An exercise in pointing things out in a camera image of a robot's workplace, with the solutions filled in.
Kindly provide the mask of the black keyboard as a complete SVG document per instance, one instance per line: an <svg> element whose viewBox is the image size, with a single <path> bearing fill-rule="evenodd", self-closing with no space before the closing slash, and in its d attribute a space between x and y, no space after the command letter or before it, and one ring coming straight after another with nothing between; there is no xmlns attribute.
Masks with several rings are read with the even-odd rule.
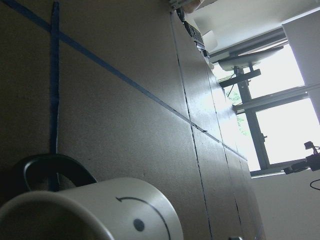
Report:
<svg viewBox="0 0 320 240"><path fill-rule="evenodd" d="M190 37L194 42L200 43L200 44L204 43L201 33L194 26L189 24L187 21L184 21L183 24L186 31L188 32L188 34L190 35Z"/></svg>

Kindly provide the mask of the white office chair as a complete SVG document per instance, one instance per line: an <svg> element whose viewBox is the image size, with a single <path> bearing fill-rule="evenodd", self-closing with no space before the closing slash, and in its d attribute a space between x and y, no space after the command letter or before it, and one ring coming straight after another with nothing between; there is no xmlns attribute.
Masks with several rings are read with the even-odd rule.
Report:
<svg viewBox="0 0 320 240"><path fill-rule="evenodd" d="M283 48L283 46L272 47L258 52L219 60L218 64L224 71L233 71L235 74L235 77L221 81L219 83L220 86L222 88L229 87L261 75L260 69L254 70L253 66L259 64L263 59L274 55Z"/></svg>

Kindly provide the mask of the white smiley mug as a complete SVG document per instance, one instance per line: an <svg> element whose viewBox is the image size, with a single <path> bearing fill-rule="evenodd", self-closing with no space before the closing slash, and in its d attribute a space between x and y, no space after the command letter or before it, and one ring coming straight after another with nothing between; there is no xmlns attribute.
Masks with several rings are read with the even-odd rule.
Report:
<svg viewBox="0 0 320 240"><path fill-rule="evenodd" d="M32 190L29 179L59 173L73 188ZM75 159L32 155L11 172L10 200L0 209L3 240L181 240L179 217L166 196L141 179L97 181Z"/></svg>

